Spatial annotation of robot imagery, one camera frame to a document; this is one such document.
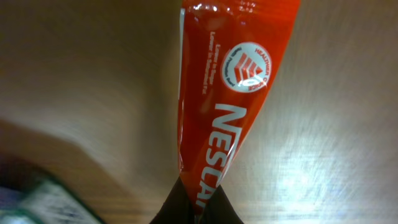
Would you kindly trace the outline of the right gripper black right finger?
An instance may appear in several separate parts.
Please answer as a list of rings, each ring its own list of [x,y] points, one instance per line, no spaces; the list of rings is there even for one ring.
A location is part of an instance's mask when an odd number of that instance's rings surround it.
[[[218,186],[210,198],[199,224],[243,224],[228,200],[222,186]]]

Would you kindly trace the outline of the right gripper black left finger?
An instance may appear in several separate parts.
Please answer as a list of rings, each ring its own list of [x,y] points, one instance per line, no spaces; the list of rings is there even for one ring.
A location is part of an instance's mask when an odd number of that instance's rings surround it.
[[[194,224],[195,215],[180,178],[150,224]]]

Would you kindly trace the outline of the green gum pack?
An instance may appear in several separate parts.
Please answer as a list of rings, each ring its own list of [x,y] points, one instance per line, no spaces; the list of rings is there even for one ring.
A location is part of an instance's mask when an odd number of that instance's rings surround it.
[[[105,224],[53,175],[20,162],[1,162],[1,224]]]

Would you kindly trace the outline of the red Nescafe sachet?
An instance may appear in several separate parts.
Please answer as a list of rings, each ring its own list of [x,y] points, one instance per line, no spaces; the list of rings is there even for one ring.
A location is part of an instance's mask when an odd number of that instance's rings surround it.
[[[180,10],[180,178],[203,213],[259,114],[299,0],[184,0]]]

